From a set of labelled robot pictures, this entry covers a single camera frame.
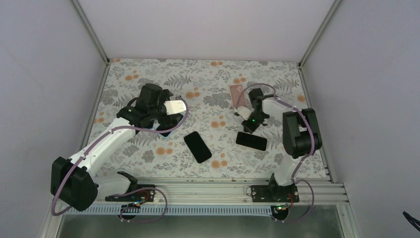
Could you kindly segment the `dark blue phone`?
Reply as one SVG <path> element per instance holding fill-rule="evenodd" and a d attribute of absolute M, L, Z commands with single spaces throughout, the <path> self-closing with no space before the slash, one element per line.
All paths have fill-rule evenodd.
<path fill-rule="evenodd" d="M 267 148 L 266 138 L 244 132 L 237 133 L 235 143 L 259 151 L 266 151 Z"/>

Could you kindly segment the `pink phone case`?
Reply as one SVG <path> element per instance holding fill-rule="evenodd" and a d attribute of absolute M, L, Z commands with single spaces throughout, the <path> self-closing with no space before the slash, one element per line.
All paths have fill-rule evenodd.
<path fill-rule="evenodd" d="M 242 85 L 229 86 L 229 92 L 232 100 L 233 109 L 247 106 L 247 101 L 244 95 L 244 88 Z"/>

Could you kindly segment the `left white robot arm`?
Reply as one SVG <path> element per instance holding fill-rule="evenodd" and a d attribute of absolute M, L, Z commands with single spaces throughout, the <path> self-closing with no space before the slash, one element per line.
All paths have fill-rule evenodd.
<path fill-rule="evenodd" d="M 93 142 L 69 158 L 58 157 L 52 164 L 51 214 L 59 216 L 74 208 L 84 211 L 98 198 L 109 196 L 133 200 L 138 194 L 137 179 L 126 172 L 95 178 L 103 163 L 122 144 L 139 132 L 170 133 L 187 119 L 185 99 L 175 99 L 168 89 L 147 83 L 138 97 L 120 109 L 115 119 Z"/>

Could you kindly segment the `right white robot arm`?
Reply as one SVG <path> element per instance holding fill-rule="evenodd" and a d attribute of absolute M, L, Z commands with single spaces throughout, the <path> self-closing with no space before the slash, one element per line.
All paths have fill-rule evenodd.
<path fill-rule="evenodd" d="M 298 109 L 274 94 L 264 94 L 261 88 L 252 89 L 249 99 L 253 110 L 238 107 L 237 116 L 241 116 L 243 131 L 236 137 L 236 144 L 265 151 L 268 140 L 254 135 L 265 120 L 275 117 L 282 120 L 282 144 L 289 159 L 271 175 L 267 185 L 252 185 L 250 196 L 255 203 L 263 202 L 299 202 L 297 180 L 298 169 L 303 161 L 322 147 L 322 138 L 314 109 Z"/>

